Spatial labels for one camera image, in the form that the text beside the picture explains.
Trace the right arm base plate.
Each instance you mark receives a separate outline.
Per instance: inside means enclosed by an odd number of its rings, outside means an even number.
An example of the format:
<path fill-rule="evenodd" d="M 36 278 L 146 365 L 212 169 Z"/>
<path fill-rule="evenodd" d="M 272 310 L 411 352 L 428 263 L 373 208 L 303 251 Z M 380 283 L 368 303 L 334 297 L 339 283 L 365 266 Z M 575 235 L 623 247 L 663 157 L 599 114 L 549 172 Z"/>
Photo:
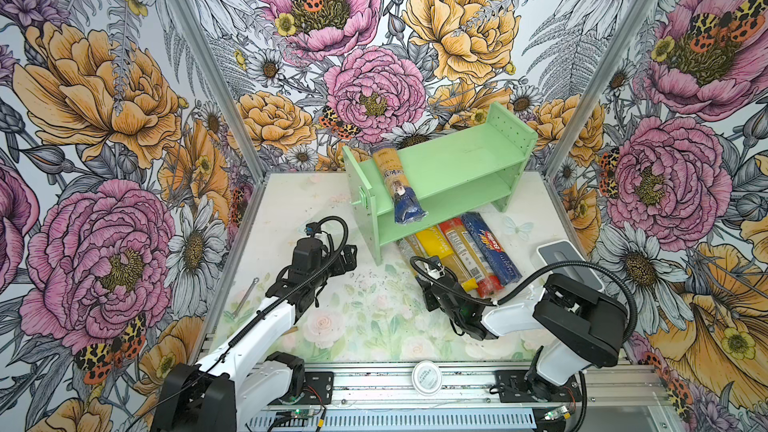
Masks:
<path fill-rule="evenodd" d="M 562 386 L 529 378 L 528 372 L 521 369 L 497 370 L 494 379 L 489 393 L 498 396 L 502 403 L 577 403 L 582 399 L 580 384 L 574 376 Z"/>

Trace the yellow spaghetti bag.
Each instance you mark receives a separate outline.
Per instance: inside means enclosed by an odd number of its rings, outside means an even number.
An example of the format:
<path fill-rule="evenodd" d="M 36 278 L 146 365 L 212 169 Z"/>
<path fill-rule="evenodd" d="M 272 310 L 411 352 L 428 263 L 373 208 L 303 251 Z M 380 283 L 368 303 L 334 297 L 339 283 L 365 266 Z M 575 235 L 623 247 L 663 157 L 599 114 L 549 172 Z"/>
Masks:
<path fill-rule="evenodd" d="M 469 292 L 477 289 L 477 282 L 465 268 L 443 232 L 433 226 L 415 234 L 428 257 L 436 256 L 443 266 L 449 268 L 458 278 L 462 288 Z"/>

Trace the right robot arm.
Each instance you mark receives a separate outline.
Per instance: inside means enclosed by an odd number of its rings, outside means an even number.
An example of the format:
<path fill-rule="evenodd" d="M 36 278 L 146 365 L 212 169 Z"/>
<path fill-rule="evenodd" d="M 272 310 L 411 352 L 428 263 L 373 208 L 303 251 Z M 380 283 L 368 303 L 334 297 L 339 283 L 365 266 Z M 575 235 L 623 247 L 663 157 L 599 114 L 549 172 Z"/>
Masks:
<path fill-rule="evenodd" d="M 477 341 L 543 329 L 553 341 L 534 354 L 520 378 L 504 379 L 499 392 L 517 391 L 533 401 L 564 396 L 577 373 L 618 364 L 630 312 L 619 301 L 560 273 L 547 277 L 541 293 L 504 304 L 469 295 L 454 277 L 418 280 L 427 309 L 444 312 L 454 331 Z"/>

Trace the clear white-label spaghetti bag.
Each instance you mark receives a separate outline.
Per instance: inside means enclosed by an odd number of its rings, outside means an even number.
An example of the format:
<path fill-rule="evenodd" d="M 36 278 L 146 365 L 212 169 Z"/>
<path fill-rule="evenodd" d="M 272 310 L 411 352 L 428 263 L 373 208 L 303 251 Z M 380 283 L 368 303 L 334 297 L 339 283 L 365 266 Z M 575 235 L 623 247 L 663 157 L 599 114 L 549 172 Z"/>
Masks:
<path fill-rule="evenodd" d="M 422 259 L 427 258 L 427 254 L 424 251 L 418 239 L 415 238 L 414 236 L 408 236 L 408 237 L 399 239 L 396 242 L 396 244 L 403 257 L 403 260 L 411 268 L 414 274 L 417 275 L 417 270 L 411 264 L 411 259 L 413 257 L 421 257 Z"/>

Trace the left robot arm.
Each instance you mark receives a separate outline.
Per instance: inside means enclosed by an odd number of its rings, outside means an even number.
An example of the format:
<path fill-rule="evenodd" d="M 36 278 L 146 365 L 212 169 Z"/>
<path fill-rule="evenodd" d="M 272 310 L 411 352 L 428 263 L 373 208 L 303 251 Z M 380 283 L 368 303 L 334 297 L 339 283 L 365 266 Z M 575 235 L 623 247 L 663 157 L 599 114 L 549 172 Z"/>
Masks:
<path fill-rule="evenodd" d="M 331 249 L 321 239 L 299 239 L 292 263 L 277 275 L 260 308 L 227 341 L 194 365 L 166 377 L 151 431 L 238 431 L 271 402 L 296 396 L 304 360 L 266 352 L 315 303 L 328 279 L 357 267 L 357 247 Z"/>

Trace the blue-bottom Arko spaghetti bag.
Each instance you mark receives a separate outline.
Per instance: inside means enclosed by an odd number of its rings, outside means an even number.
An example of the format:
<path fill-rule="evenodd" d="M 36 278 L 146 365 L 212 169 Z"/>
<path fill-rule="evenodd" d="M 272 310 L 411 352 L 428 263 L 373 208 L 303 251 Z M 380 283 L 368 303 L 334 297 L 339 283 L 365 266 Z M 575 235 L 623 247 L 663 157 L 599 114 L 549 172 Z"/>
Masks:
<path fill-rule="evenodd" d="M 380 144 L 374 149 L 372 157 L 393 202 L 395 223 L 406 225 L 423 220 L 427 212 L 406 177 L 397 150 Z"/>

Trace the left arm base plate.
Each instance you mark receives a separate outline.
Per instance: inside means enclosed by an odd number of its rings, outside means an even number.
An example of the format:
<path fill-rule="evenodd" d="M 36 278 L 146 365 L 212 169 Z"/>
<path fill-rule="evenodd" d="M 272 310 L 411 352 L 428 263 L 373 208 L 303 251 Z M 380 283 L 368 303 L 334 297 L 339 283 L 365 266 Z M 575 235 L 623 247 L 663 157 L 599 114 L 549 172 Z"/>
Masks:
<path fill-rule="evenodd" d="M 329 406 L 333 399 L 335 374 L 330 371 L 308 371 L 296 401 L 301 406 Z"/>

